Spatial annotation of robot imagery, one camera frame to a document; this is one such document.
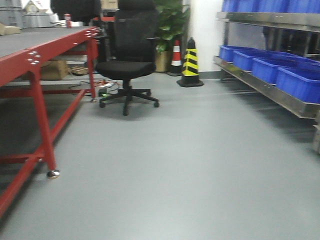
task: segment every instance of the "gray tabletop surface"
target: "gray tabletop surface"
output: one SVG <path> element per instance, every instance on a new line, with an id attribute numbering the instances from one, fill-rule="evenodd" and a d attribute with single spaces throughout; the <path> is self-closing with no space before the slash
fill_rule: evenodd
<path id="1" fill-rule="evenodd" d="M 15 52 L 31 48 L 68 34 L 73 34 L 88 27 L 48 27 L 26 28 L 20 34 L 0 36 L 0 58 Z"/>

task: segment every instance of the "chair base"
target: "chair base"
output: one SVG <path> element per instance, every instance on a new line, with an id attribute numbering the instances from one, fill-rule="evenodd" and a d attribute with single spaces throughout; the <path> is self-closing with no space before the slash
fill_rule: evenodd
<path id="1" fill-rule="evenodd" d="M 109 95 L 106 97 L 103 97 L 99 100 L 99 106 L 100 108 L 104 108 L 106 104 L 104 101 L 117 99 L 117 98 L 125 98 L 124 106 L 123 106 L 123 115 L 127 116 L 129 114 L 129 103 L 133 100 L 133 97 L 138 97 L 141 99 L 146 99 L 154 102 L 154 107 L 159 107 L 159 100 L 157 98 L 154 98 L 151 96 L 151 90 L 150 89 L 132 89 L 131 86 L 129 86 L 128 89 L 119 89 L 118 93 L 114 95 Z"/>

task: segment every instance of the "chair armrest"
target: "chair armrest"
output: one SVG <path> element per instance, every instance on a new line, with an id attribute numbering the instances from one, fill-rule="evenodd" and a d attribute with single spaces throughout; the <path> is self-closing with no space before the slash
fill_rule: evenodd
<path id="1" fill-rule="evenodd" d="M 111 36 L 104 34 L 104 35 L 94 36 L 93 38 L 97 40 L 102 40 L 102 39 L 110 39 Z"/>
<path id="2" fill-rule="evenodd" d="M 160 40 L 160 37 L 148 37 L 147 40 L 149 40 L 152 44 L 153 52 L 152 52 L 152 61 L 156 61 L 156 41 Z"/>
<path id="3" fill-rule="evenodd" d="M 147 40 L 154 42 L 156 40 L 160 40 L 160 37 L 148 37 Z"/>

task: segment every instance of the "traffic cone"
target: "traffic cone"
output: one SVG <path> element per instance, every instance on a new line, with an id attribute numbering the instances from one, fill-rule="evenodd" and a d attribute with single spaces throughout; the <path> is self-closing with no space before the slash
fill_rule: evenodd
<path id="1" fill-rule="evenodd" d="M 181 63 L 180 45 L 179 45 L 179 40 L 175 40 L 174 46 L 173 46 L 172 62 L 167 74 L 170 76 L 181 76 L 181 70 L 182 70 L 182 63 Z"/>
<path id="2" fill-rule="evenodd" d="M 199 79 L 196 43 L 192 37 L 187 43 L 184 59 L 182 79 L 177 83 L 185 88 L 202 86 L 204 83 Z"/>

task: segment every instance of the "chair backrest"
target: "chair backrest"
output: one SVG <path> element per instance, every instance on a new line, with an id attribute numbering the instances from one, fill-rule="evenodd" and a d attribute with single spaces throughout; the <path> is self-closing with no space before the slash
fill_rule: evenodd
<path id="1" fill-rule="evenodd" d="M 117 60 L 154 62 L 155 49 L 147 38 L 155 36 L 158 11 L 153 0 L 118 0 L 114 37 Z"/>

